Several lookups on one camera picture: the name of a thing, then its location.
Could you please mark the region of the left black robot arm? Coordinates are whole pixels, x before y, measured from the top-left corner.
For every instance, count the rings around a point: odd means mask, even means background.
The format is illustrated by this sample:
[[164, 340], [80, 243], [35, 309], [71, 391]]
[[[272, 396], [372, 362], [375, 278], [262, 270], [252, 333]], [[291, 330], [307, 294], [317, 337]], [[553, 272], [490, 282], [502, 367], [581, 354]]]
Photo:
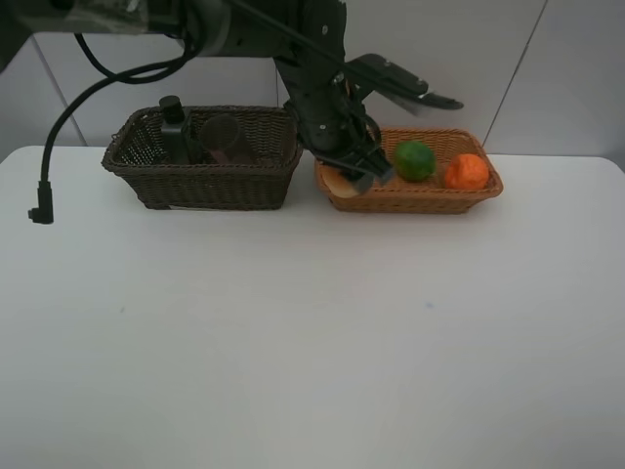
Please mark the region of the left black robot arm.
[[37, 32], [163, 34], [182, 41], [166, 62], [107, 71], [55, 122], [41, 162], [38, 197], [50, 201], [49, 167], [56, 138], [71, 115], [113, 83], [160, 81], [196, 57], [271, 58], [295, 111], [299, 136], [314, 156], [338, 169], [358, 192], [386, 183], [393, 169], [371, 136], [358, 87], [386, 85], [376, 73], [345, 60], [347, 6], [342, 1], [4, 1], [1, 65]]

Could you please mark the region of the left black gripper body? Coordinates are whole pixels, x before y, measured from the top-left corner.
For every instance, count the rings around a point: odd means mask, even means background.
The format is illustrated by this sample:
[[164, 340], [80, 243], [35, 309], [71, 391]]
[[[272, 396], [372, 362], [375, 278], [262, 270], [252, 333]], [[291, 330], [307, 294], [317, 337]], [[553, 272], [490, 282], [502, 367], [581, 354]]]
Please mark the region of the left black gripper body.
[[289, 94], [285, 109], [317, 160], [355, 185], [384, 185], [393, 177], [380, 127], [356, 99], [354, 86], [334, 77], [322, 81], [301, 67], [285, 67], [282, 80]]

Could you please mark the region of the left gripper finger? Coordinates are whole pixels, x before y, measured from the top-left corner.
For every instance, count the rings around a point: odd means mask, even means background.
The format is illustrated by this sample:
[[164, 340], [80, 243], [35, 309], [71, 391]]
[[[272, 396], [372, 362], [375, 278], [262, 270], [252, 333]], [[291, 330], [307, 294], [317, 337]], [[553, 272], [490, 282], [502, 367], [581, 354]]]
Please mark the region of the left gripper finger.
[[374, 176], [368, 173], [359, 173], [351, 175], [349, 182], [355, 194], [363, 194], [368, 192], [374, 184]]

